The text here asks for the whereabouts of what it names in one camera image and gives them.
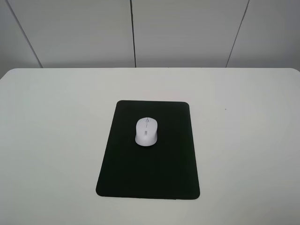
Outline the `white wireless computer mouse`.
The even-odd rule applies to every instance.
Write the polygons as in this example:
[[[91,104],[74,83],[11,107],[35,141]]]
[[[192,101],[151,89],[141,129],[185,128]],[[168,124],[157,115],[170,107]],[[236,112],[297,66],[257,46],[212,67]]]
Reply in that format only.
[[[150,117],[141,118],[136,124],[135,142],[143,147],[154,145],[158,139],[158,123]]]

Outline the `black rectangular mouse pad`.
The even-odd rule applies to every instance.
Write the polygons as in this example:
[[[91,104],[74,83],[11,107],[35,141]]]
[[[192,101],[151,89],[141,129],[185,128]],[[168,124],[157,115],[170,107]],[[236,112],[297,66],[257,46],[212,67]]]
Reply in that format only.
[[[139,119],[155,119],[157,142],[135,142]],[[189,104],[121,100],[116,104],[96,193],[105,197],[194,200],[200,196]]]

